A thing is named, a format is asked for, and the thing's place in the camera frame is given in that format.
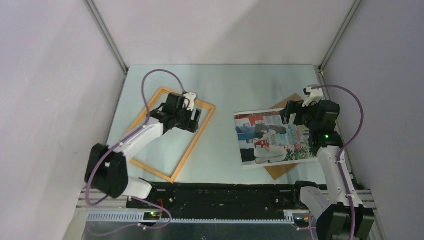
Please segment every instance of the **cable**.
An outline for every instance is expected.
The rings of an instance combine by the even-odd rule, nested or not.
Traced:
[[[309,219],[307,220],[307,222],[309,223],[310,237],[312,238],[312,240],[315,240],[314,232],[312,231],[312,217],[312,212],[309,212]]]
[[[340,149],[340,151],[337,154],[337,162],[339,163],[339,164],[337,164],[337,166],[338,166],[338,170],[340,171],[341,178],[343,179],[344,188],[346,188],[347,198],[349,199],[351,217],[352,217],[352,225],[350,227],[349,240],[353,240],[354,237],[355,237],[355,221],[356,221],[355,204],[354,204],[354,199],[352,198],[352,195],[351,195],[352,189],[349,188],[348,180],[346,179],[345,171],[343,171],[343,166],[342,166],[342,162],[340,161],[340,158],[342,156],[342,153],[346,150],[346,148],[357,138],[357,136],[359,135],[359,133],[362,129],[362,126],[364,125],[364,108],[362,107],[362,104],[361,104],[361,101],[359,100],[359,98],[353,92],[348,90],[347,88],[344,88],[344,87],[338,86],[338,85],[322,85],[322,86],[315,86],[312,89],[314,90],[314,89],[322,89],[322,88],[336,88],[336,89],[340,89],[340,90],[347,92],[348,94],[350,94],[356,100],[356,102],[359,106],[359,110],[360,110],[360,123],[359,123],[358,129],[356,130],[356,133],[346,143],[346,145],[344,145]]]
[[[138,134],[142,129],[143,129],[143,126],[144,125],[147,125],[148,123],[149,123],[149,120],[150,120],[150,109],[149,109],[149,104],[148,104],[148,102],[147,102],[147,100],[146,100],[146,96],[145,96],[145,82],[146,82],[146,79],[147,79],[147,77],[149,76],[149,75],[151,75],[151,74],[153,74],[153,73],[156,73],[156,72],[164,72],[164,73],[167,73],[167,74],[170,74],[170,75],[172,75],[174,78],[176,78],[176,80],[178,81],[178,83],[179,83],[179,86],[181,87],[181,90],[182,90],[182,92],[183,93],[186,93],[186,90],[184,89],[184,86],[183,86],[183,83],[181,82],[181,80],[178,78],[178,76],[177,75],[175,75],[173,72],[170,72],[170,71],[168,71],[168,70],[165,70],[165,69],[155,69],[155,70],[152,70],[152,71],[149,71],[144,77],[143,77],[143,80],[141,81],[141,97],[143,98],[143,102],[144,102],[144,105],[145,105],[145,108],[146,108],[146,110],[147,110],[147,117],[146,117],[146,120],[144,121],[144,123],[142,124],[142,125],[140,125],[140,127],[139,128],[137,128],[135,131],[133,131],[132,133],[130,133],[128,136],[126,136],[126,137],[124,137],[121,141],[119,141],[117,144],[115,144],[115,145],[113,145],[101,158],[100,158],[100,160],[98,161],[98,163],[95,165],[95,167],[94,167],[94,169],[93,169],[93,171],[92,171],[92,173],[91,173],[91,175],[90,175],[90,177],[89,177],[89,179],[88,179],[88,181],[87,181],[87,186],[86,186],[86,189],[88,189],[88,191],[86,191],[85,192],[85,201],[87,202],[87,204],[90,206],[90,207],[94,207],[94,206],[96,206],[96,205],[98,205],[98,204],[100,204],[101,202],[103,202],[105,199],[107,199],[108,198],[108,196],[106,195],[106,196],[104,196],[102,199],[100,199],[99,201],[97,201],[97,202],[95,202],[95,203],[92,203],[92,201],[90,200],[90,188],[91,188],[91,186],[92,186],[92,183],[93,183],[93,179],[94,179],[94,176],[96,175],[96,173],[97,173],[97,171],[99,170],[99,168],[100,168],[100,166],[102,165],[102,163],[105,161],[105,159],[115,150],[115,149],[117,149],[121,144],[123,144],[123,143],[125,143],[126,141],[128,141],[129,139],[131,139],[133,136],[135,136],[136,134]],[[150,205],[150,206],[153,206],[153,207],[155,207],[155,208],[158,208],[158,209],[161,209],[161,210],[163,210],[163,211],[165,211],[168,215],[169,215],[169,221],[165,224],[165,225],[163,225],[163,226],[161,226],[161,227],[150,227],[150,226],[144,226],[145,228],[147,228],[147,229],[161,229],[161,228],[163,228],[163,227],[165,227],[165,226],[167,226],[168,224],[170,224],[171,223],[171,221],[172,221],[172,216],[171,216],[171,214],[170,214],[170,212],[168,211],[168,210],[166,210],[165,208],[163,208],[163,207],[161,207],[161,206],[158,206],[158,205],[156,205],[156,204],[153,204],[153,203],[151,203],[151,202],[148,202],[148,201],[146,201],[146,200],[144,200],[144,199],[140,199],[140,198],[138,198],[138,197],[132,197],[133,199],[135,199],[135,200],[138,200],[138,201],[141,201],[141,202],[143,202],[143,203],[145,203],[145,204],[148,204],[148,205]],[[112,231],[112,232],[108,232],[108,233],[103,233],[102,234],[102,236],[106,236],[106,235],[109,235],[109,234],[113,234],[113,233],[116,233],[117,231],[119,231],[119,230],[122,230],[122,229],[125,229],[125,228],[128,228],[128,227],[131,227],[131,226],[138,226],[138,224],[129,224],[129,225],[126,225],[126,226],[123,226],[123,227],[121,227],[121,228],[118,228],[117,230],[114,230],[114,231]]]

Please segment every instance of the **red cable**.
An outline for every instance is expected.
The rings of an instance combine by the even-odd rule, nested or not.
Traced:
[[[159,198],[159,201],[160,201],[160,206],[163,208],[164,207],[164,201],[162,201],[162,198]]]

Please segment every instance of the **brown cardboard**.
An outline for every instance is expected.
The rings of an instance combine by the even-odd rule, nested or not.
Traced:
[[[272,109],[282,109],[285,108],[288,101],[302,101],[303,99],[297,95],[294,94],[291,97],[287,98],[286,100],[278,103],[277,105],[273,106]],[[294,167],[296,167],[298,163],[294,164],[286,164],[286,165],[278,165],[278,166],[266,166],[265,169],[268,171],[269,175],[274,180],[277,180],[279,177],[286,174],[288,171],[292,170]]]

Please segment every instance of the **person in picture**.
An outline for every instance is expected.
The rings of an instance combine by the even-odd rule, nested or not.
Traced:
[[[281,162],[286,159],[287,156],[292,154],[292,150],[285,146],[264,146],[263,148],[247,148],[240,149],[241,161],[245,162],[263,162],[263,163],[275,163]]]
[[[236,126],[239,141],[269,138],[275,134],[286,134],[287,129],[283,126],[256,124],[255,126]]]

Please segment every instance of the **black mount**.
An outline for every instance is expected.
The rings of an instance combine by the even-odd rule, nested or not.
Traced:
[[[109,146],[100,143],[93,146],[88,160],[84,180],[87,183],[100,158],[109,150]],[[127,162],[122,152],[112,152],[106,157],[94,175],[91,187],[112,198],[122,195],[128,185]]]
[[[193,112],[187,110],[188,106],[184,104],[185,100],[185,96],[171,92],[165,103],[162,103],[158,108],[150,112],[153,118],[163,123],[163,134],[174,127],[191,133],[195,133],[199,129],[199,119],[202,110],[196,109],[194,119],[192,120]]]

